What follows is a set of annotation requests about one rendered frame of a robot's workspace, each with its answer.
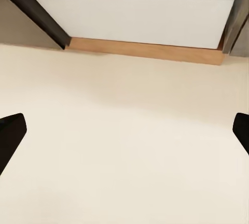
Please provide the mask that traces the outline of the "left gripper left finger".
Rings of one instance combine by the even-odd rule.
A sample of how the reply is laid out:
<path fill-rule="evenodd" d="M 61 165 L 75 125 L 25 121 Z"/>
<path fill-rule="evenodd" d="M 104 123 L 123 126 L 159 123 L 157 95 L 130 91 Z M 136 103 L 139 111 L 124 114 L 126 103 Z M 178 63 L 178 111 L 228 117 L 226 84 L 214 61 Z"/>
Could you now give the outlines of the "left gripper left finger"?
<path fill-rule="evenodd" d="M 0 118 L 0 175 L 27 132 L 23 113 Z"/>

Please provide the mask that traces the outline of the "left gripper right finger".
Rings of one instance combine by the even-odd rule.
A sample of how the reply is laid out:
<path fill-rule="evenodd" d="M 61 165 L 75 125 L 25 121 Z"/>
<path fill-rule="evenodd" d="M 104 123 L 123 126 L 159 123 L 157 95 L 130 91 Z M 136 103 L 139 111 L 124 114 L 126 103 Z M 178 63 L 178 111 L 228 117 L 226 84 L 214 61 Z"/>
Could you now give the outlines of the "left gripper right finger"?
<path fill-rule="evenodd" d="M 249 155 L 249 115 L 237 113 L 234 119 L 232 131 Z"/>

